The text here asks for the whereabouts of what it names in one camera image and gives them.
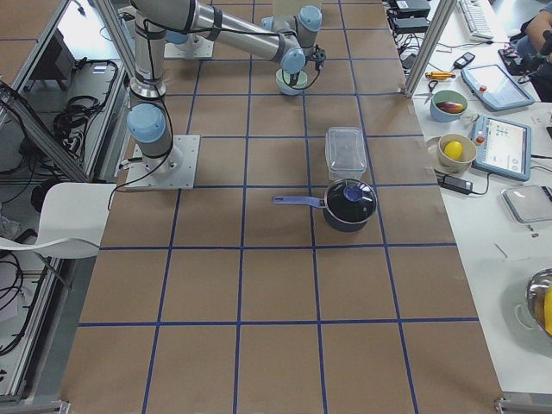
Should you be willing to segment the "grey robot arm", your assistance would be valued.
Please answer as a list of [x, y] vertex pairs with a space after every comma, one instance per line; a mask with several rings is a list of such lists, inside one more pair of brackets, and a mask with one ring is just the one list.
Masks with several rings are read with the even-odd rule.
[[179, 32], [167, 30], [166, 31], [166, 42], [172, 43], [175, 45], [185, 44], [189, 39], [188, 34], [181, 34]]
[[171, 118], [165, 104], [164, 53], [169, 34], [189, 40], [193, 35], [220, 42], [279, 64], [282, 93], [311, 87], [304, 68], [320, 71], [325, 51], [316, 44], [322, 11], [313, 5], [294, 16], [268, 17], [257, 26], [199, 1], [134, 1], [135, 71], [130, 80], [131, 107], [127, 127], [141, 150], [147, 176], [161, 175], [179, 165]]

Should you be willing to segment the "person forearm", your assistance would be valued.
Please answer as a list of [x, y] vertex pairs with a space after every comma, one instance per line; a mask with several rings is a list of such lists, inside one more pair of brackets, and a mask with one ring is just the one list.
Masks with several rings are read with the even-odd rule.
[[529, 23], [525, 34], [536, 51], [539, 51], [544, 45], [545, 39], [543, 33], [551, 30], [552, 14], [546, 9], [542, 9]]

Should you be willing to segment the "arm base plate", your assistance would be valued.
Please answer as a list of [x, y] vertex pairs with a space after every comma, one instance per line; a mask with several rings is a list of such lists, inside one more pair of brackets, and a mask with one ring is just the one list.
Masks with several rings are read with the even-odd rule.
[[158, 160], [144, 158], [139, 145], [135, 144], [133, 156], [141, 160], [129, 164], [126, 187], [132, 191], [192, 189], [199, 145], [199, 135], [175, 135], [171, 153], [160, 163], [163, 157]]
[[202, 36], [189, 35], [185, 44], [166, 42], [164, 57], [168, 60], [208, 60], [213, 55], [214, 42]]

